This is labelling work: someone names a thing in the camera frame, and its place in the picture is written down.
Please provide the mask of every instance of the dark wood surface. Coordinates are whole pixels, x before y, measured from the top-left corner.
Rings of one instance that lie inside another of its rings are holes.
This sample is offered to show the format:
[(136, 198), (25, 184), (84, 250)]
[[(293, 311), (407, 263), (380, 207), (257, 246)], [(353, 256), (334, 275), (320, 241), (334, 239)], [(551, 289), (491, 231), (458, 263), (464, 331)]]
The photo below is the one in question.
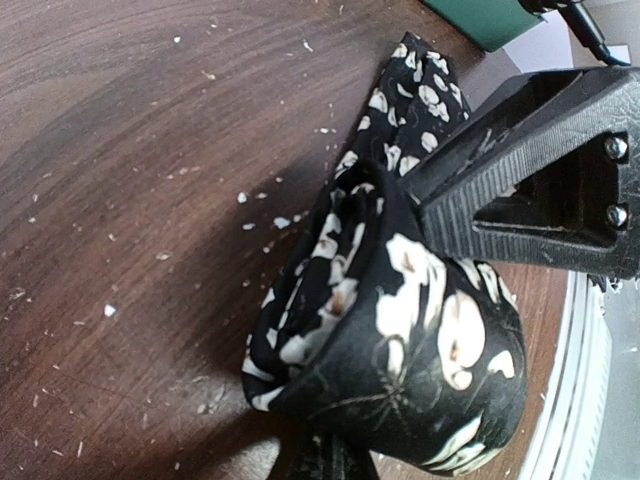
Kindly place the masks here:
[[(238, 376), (300, 228), (273, 218), (311, 206), (405, 30), (455, 58), (474, 105), (515, 72), (418, 2), (341, 1), (5, 2), (0, 479), (262, 480), (277, 439), (299, 434), (251, 411)], [(562, 272), (506, 270), (530, 404), (508, 451), (470, 478), (516, 475), (564, 296)]]

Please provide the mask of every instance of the green box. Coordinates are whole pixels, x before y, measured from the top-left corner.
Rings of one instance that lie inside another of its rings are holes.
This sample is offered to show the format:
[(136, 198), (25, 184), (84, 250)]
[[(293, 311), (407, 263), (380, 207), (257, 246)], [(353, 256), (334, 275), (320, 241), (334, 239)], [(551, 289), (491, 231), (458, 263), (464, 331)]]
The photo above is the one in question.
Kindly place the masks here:
[(518, 0), (423, 0), (479, 48), (494, 52), (542, 19)]

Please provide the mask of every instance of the clamp jaw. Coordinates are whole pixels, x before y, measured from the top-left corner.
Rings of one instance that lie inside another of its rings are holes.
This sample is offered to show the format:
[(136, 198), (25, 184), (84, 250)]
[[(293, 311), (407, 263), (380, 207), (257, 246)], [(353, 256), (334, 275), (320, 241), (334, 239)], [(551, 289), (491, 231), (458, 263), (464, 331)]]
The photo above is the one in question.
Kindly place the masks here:
[(508, 80), (400, 183), (442, 255), (640, 273), (640, 69)]

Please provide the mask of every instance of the screw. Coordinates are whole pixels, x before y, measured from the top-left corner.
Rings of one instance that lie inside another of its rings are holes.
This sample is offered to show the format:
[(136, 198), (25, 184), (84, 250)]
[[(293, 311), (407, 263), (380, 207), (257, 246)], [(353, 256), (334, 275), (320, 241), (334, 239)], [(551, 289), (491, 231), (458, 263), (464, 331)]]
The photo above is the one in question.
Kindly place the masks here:
[(604, 151), (611, 160), (621, 160), (629, 149), (629, 145), (620, 137), (607, 137), (604, 141)]
[(629, 219), (629, 212), (620, 205), (609, 205), (607, 207), (607, 220), (615, 228), (622, 227)]

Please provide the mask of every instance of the fabric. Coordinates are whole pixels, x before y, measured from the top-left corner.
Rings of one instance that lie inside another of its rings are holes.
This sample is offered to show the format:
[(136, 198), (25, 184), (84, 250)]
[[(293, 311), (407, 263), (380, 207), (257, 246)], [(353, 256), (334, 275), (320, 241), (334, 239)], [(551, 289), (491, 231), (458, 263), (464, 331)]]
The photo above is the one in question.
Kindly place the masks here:
[(397, 185), (468, 116), (448, 60), (407, 34), (264, 299), (254, 408), (447, 476), (506, 445), (527, 388), (512, 295), (488, 264), (431, 253)]

